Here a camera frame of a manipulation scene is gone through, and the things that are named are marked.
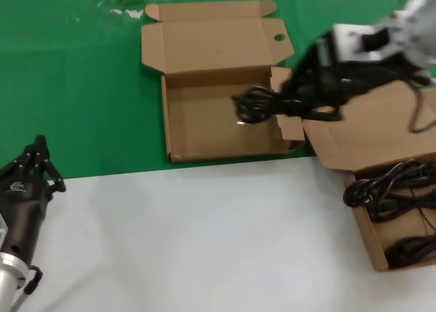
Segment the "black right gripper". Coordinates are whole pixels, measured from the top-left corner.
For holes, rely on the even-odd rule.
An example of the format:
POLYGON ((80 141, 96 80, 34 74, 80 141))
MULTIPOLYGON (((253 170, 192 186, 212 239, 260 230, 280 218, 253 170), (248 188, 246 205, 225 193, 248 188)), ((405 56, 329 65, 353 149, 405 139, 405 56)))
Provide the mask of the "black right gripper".
MULTIPOLYGON (((343 105, 355 96, 397 80, 421 84, 422 75, 418 67, 399 53, 382 61, 341 61, 335 40, 320 38, 285 81, 285 101, 299 105, 343 105)), ((340 121, 341 110, 321 106, 309 109, 301 118, 340 121)))

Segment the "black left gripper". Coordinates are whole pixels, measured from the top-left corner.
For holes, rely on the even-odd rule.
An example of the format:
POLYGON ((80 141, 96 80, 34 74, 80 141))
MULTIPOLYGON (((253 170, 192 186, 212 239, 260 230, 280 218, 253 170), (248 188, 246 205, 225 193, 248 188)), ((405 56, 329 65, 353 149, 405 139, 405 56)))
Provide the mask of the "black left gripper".
POLYGON ((1 169, 1 181, 28 174, 33 167, 33 175, 43 180, 24 178, 1 185, 1 216, 7 226, 1 252, 20 260, 33 259, 52 193, 66 192, 65 181, 50 160, 43 135, 36 136, 33 143, 1 169))

